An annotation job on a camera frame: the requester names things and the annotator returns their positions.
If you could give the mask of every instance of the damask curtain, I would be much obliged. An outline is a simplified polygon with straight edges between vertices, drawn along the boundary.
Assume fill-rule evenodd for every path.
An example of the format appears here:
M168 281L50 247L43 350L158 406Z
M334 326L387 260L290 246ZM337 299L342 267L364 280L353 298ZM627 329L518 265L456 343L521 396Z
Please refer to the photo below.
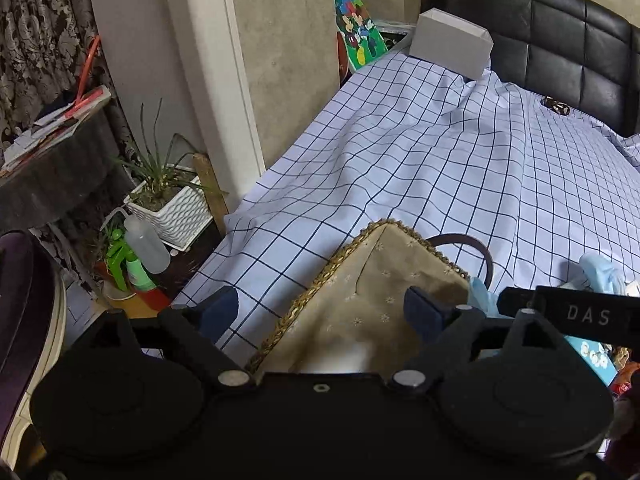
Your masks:
M97 27L91 0L0 0L0 27L0 137L6 149L43 104L74 88ZM115 95L102 52L90 84L104 84ZM117 99L107 115L125 155L130 131Z
M91 0L0 0L0 27L0 146L4 150L31 126L44 104L65 90L75 90L88 47L98 31ZM104 110L120 155L131 160L130 129L101 49L87 89L100 84L113 95ZM89 271L99 226L131 187L130 180L123 183L122 179L108 178L56 223ZM50 229L40 226L31 231L68 270L67 276L81 281L75 264Z

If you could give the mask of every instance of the stack of papers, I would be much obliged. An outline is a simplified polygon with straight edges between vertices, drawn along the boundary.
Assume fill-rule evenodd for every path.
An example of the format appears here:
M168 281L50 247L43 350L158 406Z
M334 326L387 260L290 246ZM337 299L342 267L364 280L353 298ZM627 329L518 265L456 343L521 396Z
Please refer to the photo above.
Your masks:
M74 103L54 110L52 113L39 118L33 126L14 140L14 143L4 151L4 165L0 170L0 176L10 173L20 166L22 162L36 153L44 152L65 139L71 137L78 125L87 117L92 116L111 99L109 89L101 85L97 89L85 94L86 101L69 113Z

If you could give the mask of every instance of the purple chair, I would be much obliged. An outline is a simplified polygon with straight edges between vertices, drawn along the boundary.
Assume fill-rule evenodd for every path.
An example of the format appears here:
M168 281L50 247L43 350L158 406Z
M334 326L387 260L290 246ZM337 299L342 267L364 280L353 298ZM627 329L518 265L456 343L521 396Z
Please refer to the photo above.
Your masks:
M60 355L65 321L65 288L49 255L26 232L1 236L0 458L12 468L31 393Z

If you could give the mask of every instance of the metal bolt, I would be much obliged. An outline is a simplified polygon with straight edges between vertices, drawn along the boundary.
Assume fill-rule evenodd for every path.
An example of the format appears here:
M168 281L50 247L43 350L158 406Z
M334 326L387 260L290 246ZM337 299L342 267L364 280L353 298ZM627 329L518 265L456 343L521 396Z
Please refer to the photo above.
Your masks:
M394 374L396 383L409 388L417 388L426 380L427 377L418 370L400 370Z
M225 386L244 386L251 380L251 376L242 370L227 370L218 376L220 384Z

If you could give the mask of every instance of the spray bottle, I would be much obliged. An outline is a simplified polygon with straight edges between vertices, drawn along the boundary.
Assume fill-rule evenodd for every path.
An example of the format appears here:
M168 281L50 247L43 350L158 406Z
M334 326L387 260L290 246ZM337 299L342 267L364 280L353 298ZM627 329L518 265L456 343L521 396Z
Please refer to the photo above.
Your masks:
M107 252L107 268L120 290L128 290L122 273L122 263L126 262L129 282L136 294L153 310L162 310L171 304L171 300L151 281L142 263L123 238L121 229L114 229L110 235Z
M105 218L100 231L107 226L109 220L117 212L122 213L125 218L124 229L126 232L124 241L140 259L145 269L151 274L160 274L160 272L166 270L169 263L171 263L171 255L149 222L130 216L123 208L117 207Z

